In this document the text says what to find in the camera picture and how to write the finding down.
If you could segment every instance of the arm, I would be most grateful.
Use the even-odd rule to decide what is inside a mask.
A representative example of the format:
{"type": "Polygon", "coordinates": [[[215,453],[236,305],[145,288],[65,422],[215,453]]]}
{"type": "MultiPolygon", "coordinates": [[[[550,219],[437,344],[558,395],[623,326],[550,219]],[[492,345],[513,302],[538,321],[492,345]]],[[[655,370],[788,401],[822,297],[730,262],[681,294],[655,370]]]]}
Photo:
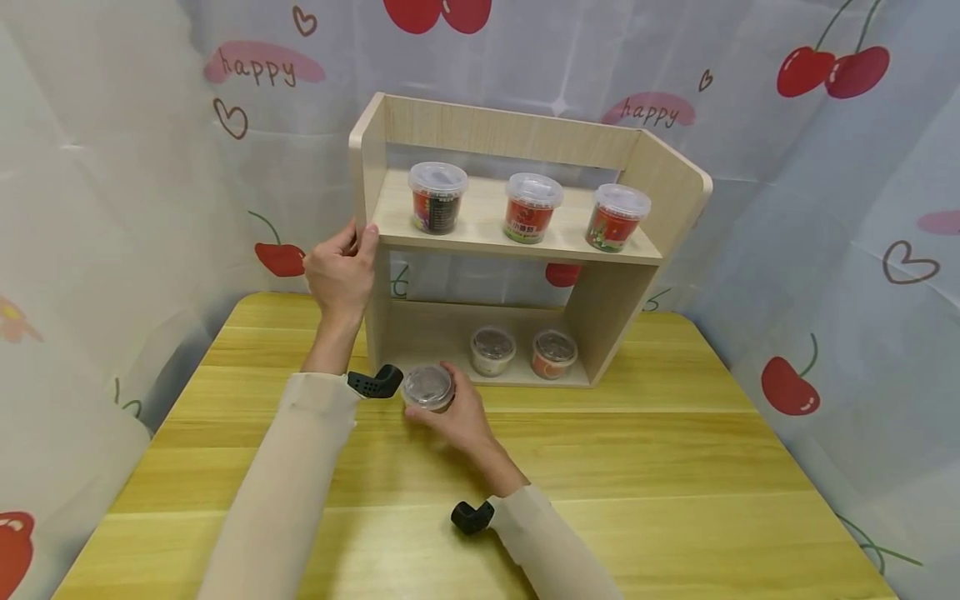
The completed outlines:
{"type": "Polygon", "coordinates": [[[408,419],[425,424],[465,452],[490,486],[491,528],[523,568],[540,600],[614,600],[623,595],[589,548],[530,485],[487,422],[480,394],[468,377],[444,363],[456,396],[445,413],[408,407],[408,419]]]}
{"type": "Polygon", "coordinates": [[[293,598],[313,547],[358,395],[344,372],[372,288],[377,231],[353,223],[304,259],[323,311],[313,347],[286,390],[227,514],[198,598],[293,598]]]}

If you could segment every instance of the snack cup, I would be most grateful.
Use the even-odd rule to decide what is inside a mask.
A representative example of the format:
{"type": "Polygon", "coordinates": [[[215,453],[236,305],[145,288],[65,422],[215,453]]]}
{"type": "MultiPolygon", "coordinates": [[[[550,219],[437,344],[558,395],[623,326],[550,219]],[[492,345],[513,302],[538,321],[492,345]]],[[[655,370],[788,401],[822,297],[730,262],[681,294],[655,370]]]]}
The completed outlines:
{"type": "Polygon", "coordinates": [[[440,365],[422,365],[408,371],[400,384],[403,401],[441,413],[453,399],[453,378],[440,365]]]}
{"type": "Polygon", "coordinates": [[[553,210],[564,201],[556,181],[536,173],[517,173],[507,181],[503,232],[520,244],[537,244],[546,234],[553,210]]]}
{"type": "Polygon", "coordinates": [[[414,227],[434,235],[450,233],[467,191],[467,173],[445,162],[421,162],[410,169],[408,181],[414,192],[414,227]]]}
{"type": "Polygon", "coordinates": [[[470,340],[473,369],[484,377],[497,377],[516,356],[516,340],[499,327],[480,327],[470,340]]]}
{"type": "Polygon", "coordinates": [[[560,379],[577,361],[577,343],[556,329],[546,329],[534,337],[533,370],[543,379],[560,379]]]}
{"type": "Polygon", "coordinates": [[[618,183],[605,183],[593,193],[596,206],[587,229],[587,241],[603,252],[623,252],[640,221],[650,214],[643,192],[618,183]]]}

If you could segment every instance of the curtain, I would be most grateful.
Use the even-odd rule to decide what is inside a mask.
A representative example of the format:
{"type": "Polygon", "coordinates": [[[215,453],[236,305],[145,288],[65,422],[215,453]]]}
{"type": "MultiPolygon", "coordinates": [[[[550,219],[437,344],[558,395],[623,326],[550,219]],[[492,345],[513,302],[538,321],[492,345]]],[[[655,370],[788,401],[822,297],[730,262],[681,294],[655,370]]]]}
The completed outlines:
{"type": "MultiPolygon", "coordinates": [[[[0,550],[33,557],[14,597],[56,586],[232,304],[305,292],[376,91],[646,128],[710,172],[644,310],[701,328],[902,597],[960,588],[954,3],[141,4],[0,7],[0,447],[22,457],[0,550]]],[[[438,157],[614,177],[391,160],[438,157]]],[[[575,275],[398,252],[391,285],[560,305],[575,275]]]]}

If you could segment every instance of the container lid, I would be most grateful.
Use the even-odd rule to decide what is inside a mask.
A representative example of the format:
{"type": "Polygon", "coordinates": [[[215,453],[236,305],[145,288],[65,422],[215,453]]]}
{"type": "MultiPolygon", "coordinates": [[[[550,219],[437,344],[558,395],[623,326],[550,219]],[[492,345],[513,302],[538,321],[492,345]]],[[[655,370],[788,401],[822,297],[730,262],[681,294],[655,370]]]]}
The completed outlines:
{"type": "Polygon", "coordinates": [[[564,188],[536,173],[517,173],[507,181],[507,196],[533,208],[556,208],[564,201],[564,188]]]}
{"type": "Polygon", "coordinates": [[[577,343],[556,329],[538,333],[534,339],[534,348],[540,356],[552,363],[569,363],[577,358],[577,343]]]}
{"type": "Polygon", "coordinates": [[[643,192],[619,183],[604,183],[593,192],[593,199],[607,212],[636,221],[650,214],[653,205],[643,192]]]}
{"type": "Polygon", "coordinates": [[[463,194],[467,190],[467,173],[446,162],[421,162],[410,169],[411,189],[437,194],[463,194]]]}
{"type": "Polygon", "coordinates": [[[443,408],[453,396],[453,379],[440,365],[423,365],[408,371],[400,392],[408,404],[427,410],[443,408]]]}
{"type": "Polygon", "coordinates": [[[491,360],[503,360],[516,354],[514,336],[499,327],[480,327],[473,333],[473,350],[491,360]]]}

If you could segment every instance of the wooden table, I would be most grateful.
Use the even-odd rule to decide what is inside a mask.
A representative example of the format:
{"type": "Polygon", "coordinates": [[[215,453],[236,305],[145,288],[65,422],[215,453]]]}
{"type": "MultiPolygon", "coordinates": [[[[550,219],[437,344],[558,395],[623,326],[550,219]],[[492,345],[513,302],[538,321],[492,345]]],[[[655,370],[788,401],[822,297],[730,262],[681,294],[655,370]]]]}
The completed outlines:
{"type": "MultiPolygon", "coordinates": [[[[195,596],[319,317],[304,296],[237,305],[58,600],[195,596]]],[[[350,365],[365,371],[363,340],[350,365]]],[[[595,390],[482,392],[501,442],[627,598],[895,598],[679,315],[642,315],[595,390]]],[[[400,406],[361,402],[300,597],[533,598],[495,534],[454,531],[453,506],[486,492],[400,406]]]]}

